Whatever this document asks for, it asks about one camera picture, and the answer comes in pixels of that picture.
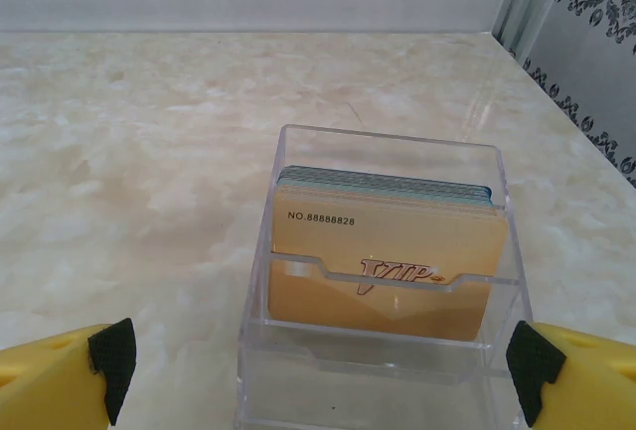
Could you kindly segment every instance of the card stack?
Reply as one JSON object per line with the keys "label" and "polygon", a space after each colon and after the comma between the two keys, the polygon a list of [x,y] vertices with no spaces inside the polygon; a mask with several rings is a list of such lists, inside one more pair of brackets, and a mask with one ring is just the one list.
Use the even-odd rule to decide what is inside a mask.
{"label": "card stack", "polygon": [[[289,166],[274,191],[273,319],[459,341],[475,339],[508,227],[488,187]],[[390,286],[351,277],[385,280]],[[430,283],[421,289],[410,283]]]}

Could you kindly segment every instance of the clear acrylic card holder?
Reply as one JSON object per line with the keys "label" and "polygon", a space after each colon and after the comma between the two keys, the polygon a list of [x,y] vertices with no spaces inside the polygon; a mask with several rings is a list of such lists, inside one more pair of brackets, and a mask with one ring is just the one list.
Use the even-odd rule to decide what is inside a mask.
{"label": "clear acrylic card holder", "polygon": [[[507,223],[496,272],[492,276],[466,272],[439,286],[334,273],[315,256],[272,252],[273,194],[281,170],[289,165],[488,187],[494,208]],[[470,341],[302,324],[276,320],[269,313],[269,270],[281,261],[292,269],[314,265],[326,279],[408,289],[422,299],[443,300],[470,283],[487,284],[489,293],[476,337]],[[505,360],[520,320],[532,321],[532,313],[497,148],[283,127],[239,334],[235,428],[521,428],[520,406]]]}

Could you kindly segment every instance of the marble countertop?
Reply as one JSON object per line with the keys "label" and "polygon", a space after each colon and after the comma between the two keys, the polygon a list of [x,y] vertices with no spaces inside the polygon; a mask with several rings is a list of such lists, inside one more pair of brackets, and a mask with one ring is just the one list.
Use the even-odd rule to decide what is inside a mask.
{"label": "marble countertop", "polygon": [[117,425],[231,428],[286,123],[504,155],[538,321],[636,344],[636,191],[486,34],[0,35],[0,349],[131,317]]}

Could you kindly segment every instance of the vip logo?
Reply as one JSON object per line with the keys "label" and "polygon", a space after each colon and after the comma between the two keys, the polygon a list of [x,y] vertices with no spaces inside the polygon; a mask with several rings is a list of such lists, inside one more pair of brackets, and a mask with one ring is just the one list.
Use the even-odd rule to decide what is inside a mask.
{"label": "vip logo", "polygon": [[[434,274],[434,268],[431,266],[421,266],[419,264],[391,263],[373,259],[363,259],[361,263],[365,266],[362,270],[362,275],[372,278],[413,282],[416,279],[429,278]],[[434,279],[436,282],[443,281],[444,279],[441,276],[433,276],[433,278],[437,278]],[[360,284],[358,285],[358,294],[361,296],[365,295],[371,291],[373,287],[373,284]]]}

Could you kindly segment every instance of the gold card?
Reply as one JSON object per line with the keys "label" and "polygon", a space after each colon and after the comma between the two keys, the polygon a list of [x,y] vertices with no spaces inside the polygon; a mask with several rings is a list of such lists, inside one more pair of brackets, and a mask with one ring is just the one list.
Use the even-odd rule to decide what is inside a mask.
{"label": "gold card", "polygon": [[[473,341],[506,240],[505,218],[492,206],[374,196],[358,191],[278,186],[271,250],[320,259],[273,260],[268,310],[273,319],[339,328]],[[347,275],[440,290],[346,281]]]}

